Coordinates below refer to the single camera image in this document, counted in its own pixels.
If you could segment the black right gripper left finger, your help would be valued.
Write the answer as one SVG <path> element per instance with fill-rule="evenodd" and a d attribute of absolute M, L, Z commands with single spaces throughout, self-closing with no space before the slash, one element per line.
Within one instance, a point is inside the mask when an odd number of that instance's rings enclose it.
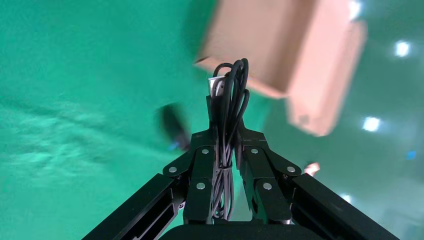
<path fill-rule="evenodd" d="M 216 175 L 216 127 L 194 133 L 190 149 L 163 168 L 99 223 L 85 240 L 185 240 L 168 226 L 184 204 L 183 222 L 212 222 L 213 179 Z"/>

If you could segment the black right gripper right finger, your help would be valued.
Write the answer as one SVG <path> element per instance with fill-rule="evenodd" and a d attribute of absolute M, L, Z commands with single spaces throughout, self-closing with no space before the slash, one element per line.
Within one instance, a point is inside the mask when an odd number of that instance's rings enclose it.
<path fill-rule="evenodd" d="M 393 240 L 395 236 L 316 178 L 270 149 L 263 133 L 241 122 L 236 165 L 254 240 Z"/>

